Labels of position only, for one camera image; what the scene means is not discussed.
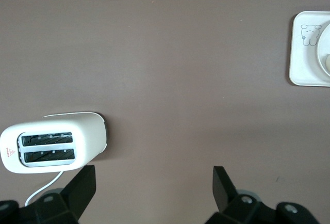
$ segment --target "metal screw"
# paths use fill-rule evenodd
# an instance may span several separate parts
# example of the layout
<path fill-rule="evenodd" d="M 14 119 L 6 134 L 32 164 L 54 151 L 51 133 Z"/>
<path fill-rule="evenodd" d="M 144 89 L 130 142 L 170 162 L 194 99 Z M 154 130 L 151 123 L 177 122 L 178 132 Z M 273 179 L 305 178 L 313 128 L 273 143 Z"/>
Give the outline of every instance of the metal screw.
<path fill-rule="evenodd" d="M 8 208 L 8 207 L 9 207 L 9 204 L 8 204 L 8 203 L 2 204 L 2 205 L 0 206 L 0 211 L 5 210 L 5 209 Z"/>
<path fill-rule="evenodd" d="M 53 196 L 49 196 L 49 197 L 46 197 L 45 199 L 43 199 L 43 202 L 50 202 L 50 201 L 53 201 L 54 197 Z"/>
<path fill-rule="evenodd" d="M 292 206 L 291 204 L 287 204 L 284 207 L 288 212 L 291 212 L 291 213 L 294 213 L 294 214 L 298 213 L 298 210 L 294 206 Z"/>
<path fill-rule="evenodd" d="M 248 196 L 242 197 L 242 201 L 244 203 L 248 203 L 248 204 L 251 204 L 253 202 L 252 199 L 250 197 L 248 197 Z"/>

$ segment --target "white cable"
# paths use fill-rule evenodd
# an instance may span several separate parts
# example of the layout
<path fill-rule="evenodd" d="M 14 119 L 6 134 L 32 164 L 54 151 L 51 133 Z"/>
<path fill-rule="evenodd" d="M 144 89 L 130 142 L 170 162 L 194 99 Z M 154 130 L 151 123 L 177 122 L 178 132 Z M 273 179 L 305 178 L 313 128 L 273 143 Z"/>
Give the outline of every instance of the white cable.
<path fill-rule="evenodd" d="M 39 192 L 43 191 L 44 189 L 46 189 L 47 187 L 51 186 L 56 180 L 59 179 L 59 177 L 63 174 L 64 171 L 61 171 L 59 174 L 57 174 L 57 176 L 51 180 L 48 184 L 46 184 L 45 186 L 41 187 L 40 189 L 38 189 L 36 192 L 34 192 L 31 196 L 29 196 L 29 198 L 26 200 L 25 202 L 25 206 L 28 206 L 29 201 Z"/>

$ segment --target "toaster logo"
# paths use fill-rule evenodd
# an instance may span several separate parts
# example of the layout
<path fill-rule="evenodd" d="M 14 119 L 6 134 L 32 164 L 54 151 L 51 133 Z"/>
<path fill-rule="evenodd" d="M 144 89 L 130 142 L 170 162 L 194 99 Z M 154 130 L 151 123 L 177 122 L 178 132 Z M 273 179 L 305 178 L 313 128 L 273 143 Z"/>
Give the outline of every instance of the toaster logo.
<path fill-rule="evenodd" d="M 9 158 L 10 156 L 13 155 L 13 153 L 15 152 L 14 150 L 11 150 L 10 148 L 6 148 L 7 149 L 7 157 Z"/>

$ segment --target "brown table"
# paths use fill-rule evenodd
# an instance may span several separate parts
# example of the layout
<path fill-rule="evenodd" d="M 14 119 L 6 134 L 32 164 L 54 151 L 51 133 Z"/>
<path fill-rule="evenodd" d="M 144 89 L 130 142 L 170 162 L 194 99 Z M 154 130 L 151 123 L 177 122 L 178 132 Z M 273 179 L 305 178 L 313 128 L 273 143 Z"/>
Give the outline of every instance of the brown table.
<path fill-rule="evenodd" d="M 204 223 L 212 167 L 330 222 L 330 90 L 288 78 L 292 21 L 329 0 L 1 0 L 0 129 L 97 111 L 109 146 L 81 223 Z M 64 187 L 78 171 L 64 173 Z M 20 203 L 55 174 L 0 166 Z"/>

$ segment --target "square plate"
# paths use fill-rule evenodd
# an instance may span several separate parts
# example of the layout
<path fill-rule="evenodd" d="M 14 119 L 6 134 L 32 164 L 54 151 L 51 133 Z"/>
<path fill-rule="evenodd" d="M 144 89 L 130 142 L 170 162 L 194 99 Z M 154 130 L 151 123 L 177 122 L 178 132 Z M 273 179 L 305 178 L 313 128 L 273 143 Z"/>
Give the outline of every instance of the square plate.
<path fill-rule="evenodd" d="M 299 86 L 330 87 L 330 76 L 318 62 L 318 42 L 330 24 L 329 11 L 303 11 L 293 21 L 290 80 Z"/>

